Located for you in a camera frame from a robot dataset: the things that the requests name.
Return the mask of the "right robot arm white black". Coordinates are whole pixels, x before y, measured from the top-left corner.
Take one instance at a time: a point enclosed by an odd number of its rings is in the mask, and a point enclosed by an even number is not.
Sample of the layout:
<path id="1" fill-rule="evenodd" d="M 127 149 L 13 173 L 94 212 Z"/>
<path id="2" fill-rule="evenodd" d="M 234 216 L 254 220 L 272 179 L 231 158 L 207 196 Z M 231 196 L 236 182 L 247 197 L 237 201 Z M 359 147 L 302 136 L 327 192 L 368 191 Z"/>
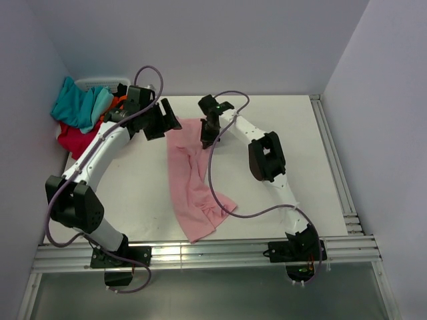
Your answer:
<path id="1" fill-rule="evenodd" d="M 294 224 L 291 231 L 286 233 L 287 241 L 281 258 L 285 262 L 307 260 L 312 257 L 319 262 L 324 260 L 324 248 L 318 231 L 310 218 L 295 202 L 280 203 L 249 215 L 240 215 L 226 209 L 220 201 L 211 178 L 211 165 L 214 149 L 221 136 L 229 131 L 248 147 L 248 164 L 255 180 L 266 183 L 282 199 L 284 195 L 293 195 L 286 176 L 286 158 L 280 138 L 275 131 L 266 132 L 242 117 L 241 112 L 249 105 L 250 98 L 245 93 L 236 91 L 246 98 L 246 102 L 236 109 L 230 102 L 218 102 L 217 98 L 227 94 L 227 91 L 217 95 L 206 95 L 199 102 L 199 108 L 205 117 L 201 120 L 200 141 L 204 149 L 209 149 L 207 160 L 207 183 L 214 201 L 221 210 L 237 219 L 253 219 L 278 209 L 285 209 Z"/>

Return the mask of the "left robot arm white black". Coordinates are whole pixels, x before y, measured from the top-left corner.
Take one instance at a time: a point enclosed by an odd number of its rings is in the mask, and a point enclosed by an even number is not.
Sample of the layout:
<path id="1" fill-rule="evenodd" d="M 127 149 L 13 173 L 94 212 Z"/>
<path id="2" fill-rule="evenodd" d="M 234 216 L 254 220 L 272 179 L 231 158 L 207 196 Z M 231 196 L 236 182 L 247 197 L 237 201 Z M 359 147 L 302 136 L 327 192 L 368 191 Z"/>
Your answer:
<path id="1" fill-rule="evenodd" d="M 150 141 L 180 129 L 168 99 L 160 98 L 153 89 L 129 87 L 124 102 L 107 113 L 80 158 L 61 176 L 52 175 L 46 180 L 46 221 L 76 230 L 113 265 L 129 263 L 129 240 L 105 218 L 97 187 L 113 158 L 135 134 L 143 132 Z"/>

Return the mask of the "pink t shirt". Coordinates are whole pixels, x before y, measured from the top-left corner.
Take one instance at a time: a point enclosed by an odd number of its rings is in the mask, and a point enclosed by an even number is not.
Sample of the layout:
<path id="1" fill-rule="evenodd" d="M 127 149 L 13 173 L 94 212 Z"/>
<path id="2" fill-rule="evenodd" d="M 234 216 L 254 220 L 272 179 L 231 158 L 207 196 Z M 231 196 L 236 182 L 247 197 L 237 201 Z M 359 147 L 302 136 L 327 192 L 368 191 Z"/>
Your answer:
<path id="1" fill-rule="evenodd" d="M 216 193 L 222 209 L 205 184 L 209 150 L 200 141 L 201 120 L 180 119 L 181 129 L 166 133 L 169 192 L 179 226 L 190 243 L 214 233 L 238 208 L 229 197 Z"/>

